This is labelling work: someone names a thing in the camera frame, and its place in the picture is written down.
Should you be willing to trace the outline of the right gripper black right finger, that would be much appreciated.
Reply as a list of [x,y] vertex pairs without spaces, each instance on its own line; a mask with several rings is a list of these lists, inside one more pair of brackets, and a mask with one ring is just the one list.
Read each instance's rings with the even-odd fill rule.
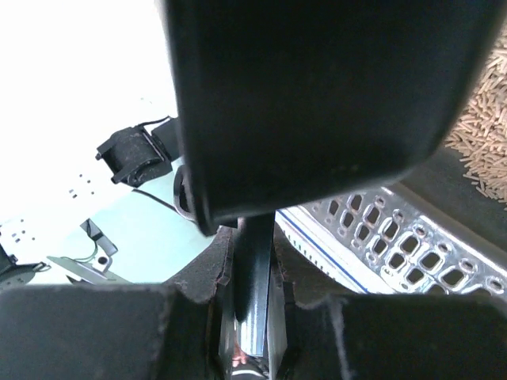
[[285,237],[273,258],[272,378],[505,378],[503,301],[344,292]]

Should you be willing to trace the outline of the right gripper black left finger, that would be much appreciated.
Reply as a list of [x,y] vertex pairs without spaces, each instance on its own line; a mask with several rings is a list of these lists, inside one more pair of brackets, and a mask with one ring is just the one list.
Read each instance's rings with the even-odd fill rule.
[[1,294],[4,379],[228,379],[233,231],[162,284],[22,286]]

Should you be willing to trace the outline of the brown translucent litter box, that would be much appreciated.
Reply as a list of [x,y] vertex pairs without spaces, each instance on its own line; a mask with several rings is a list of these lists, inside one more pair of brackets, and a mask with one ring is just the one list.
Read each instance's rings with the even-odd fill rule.
[[276,222],[357,293],[506,297],[505,208],[448,148],[401,182],[281,209]]

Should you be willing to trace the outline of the black slotted litter scoop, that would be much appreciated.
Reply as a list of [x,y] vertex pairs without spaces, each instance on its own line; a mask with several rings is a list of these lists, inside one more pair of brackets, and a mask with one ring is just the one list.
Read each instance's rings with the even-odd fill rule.
[[440,145],[503,1],[164,1],[203,234],[237,222],[239,341],[264,348],[277,209],[396,180]]

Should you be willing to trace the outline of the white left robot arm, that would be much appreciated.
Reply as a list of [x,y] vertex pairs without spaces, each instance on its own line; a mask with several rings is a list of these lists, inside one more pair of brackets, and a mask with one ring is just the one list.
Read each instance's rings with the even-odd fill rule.
[[162,283],[191,258],[191,226],[172,201],[176,120],[65,147],[1,179],[1,287]]

